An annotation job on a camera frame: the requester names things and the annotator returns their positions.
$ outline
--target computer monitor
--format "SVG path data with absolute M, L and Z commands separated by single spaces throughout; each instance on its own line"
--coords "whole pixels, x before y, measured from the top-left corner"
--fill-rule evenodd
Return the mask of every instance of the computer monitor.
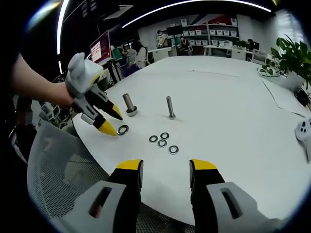
M 103 33 L 91 45 L 92 61 L 101 65 L 112 59 L 110 51 L 109 31 Z
M 254 49 L 259 50 L 259 43 L 258 42 L 254 42 Z
M 178 35 L 183 33 L 183 27 L 182 26 L 174 26 L 174 27 L 169 27 L 166 29 L 167 35 Z

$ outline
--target potted plant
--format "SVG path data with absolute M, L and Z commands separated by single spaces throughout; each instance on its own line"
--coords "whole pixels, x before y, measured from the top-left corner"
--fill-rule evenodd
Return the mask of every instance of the potted plant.
M 248 43 L 244 40 L 234 40 L 233 41 L 234 48 L 239 48 L 241 50 L 246 50 L 249 47 Z
M 308 88 L 311 81 L 311 51 L 305 43 L 293 42 L 288 36 L 287 38 L 276 40 L 280 52 L 271 48 L 275 62 L 263 65 L 260 71 L 272 75 L 274 69 L 276 73 L 287 74 L 282 86 L 296 92 L 304 82 Z

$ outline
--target washer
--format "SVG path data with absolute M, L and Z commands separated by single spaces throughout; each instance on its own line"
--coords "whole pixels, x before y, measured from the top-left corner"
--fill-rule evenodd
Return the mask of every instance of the washer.
M 170 137 L 169 133 L 161 133 L 160 137 L 164 140 L 168 139 Z
M 179 152 L 179 148 L 178 148 L 178 146 L 170 146 L 169 147 L 169 153 L 170 154 L 177 154 Z
M 167 145 L 167 141 L 165 141 L 164 139 L 161 139 L 157 142 L 157 146 L 160 148 L 164 148 Z
M 118 130 L 117 130 L 117 134 L 118 135 L 124 135 L 126 134 L 128 131 L 128 126 L 127 125 L 121 125 Z
M 149 137 L 149 142 L 151 143 L 155 143 L 157 141 L 157 136 L 156 135 L 152 135 Z

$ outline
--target white round table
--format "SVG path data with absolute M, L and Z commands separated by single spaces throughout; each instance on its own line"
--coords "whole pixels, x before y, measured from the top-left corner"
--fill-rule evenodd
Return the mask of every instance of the white round table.
M 73 119 L 82 142 L 111 174 L 126 160 L 143 159 L 142 202 L 194 225 L 190 203 L 189 160 L 213 163 L 225 181 L 250 196 L 268 218 L 284 219 L 301 202 L 311 181 L 311 165 L 294 128 L 301 116 L 277 107 L 256 64 L 240 60 L 185 56 L 158 61 L 107 90 L 123 121 L 104 113 L 118 137 Z M 126 115 L 122 95 L 129 93 L 139 113 Z M 175 120 L 169 120 L 171 96 Z M 150 143 L 153 134 L 168 132 L 165 148 Z M 171 155 L 170 145 L 179 152 Z

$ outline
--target metal bolt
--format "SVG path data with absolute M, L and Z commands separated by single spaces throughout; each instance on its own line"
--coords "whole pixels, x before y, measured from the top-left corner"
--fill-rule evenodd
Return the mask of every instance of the metal bolt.
M 129 117 L 135 116 L 138 112 L 137 107 L 133 105 L 132 100 L 130 98 L 130 95 L 128 93 L 123 95 L 123 99 L 125 101 L 125 104 L 127 106 L 127 114 Z
M 131 112 L 134 111 L 134 105 L 133 105 L 133 103 L 132 103 L 132 100 L 131 100 L 131 98 L 130 98 L 130 95 L 127 94 L 127 93 L 124 94 L 124 95 L 123 95 L 123 99 L 124 99 L 124 101 L 125 101 L 125 104 L 126 104 L 128 110 L 130 110 Z
M 171 97 L 167 96 L 166 101 L 167 101 L 167 106 L 169 107 L 169 112 L 170 112 L 169 118 L 171 120 L 174 120 L 176 118 L 176 116 L 175 116 L 174 111 L 173 111 L 173 105 L 172 105 Z

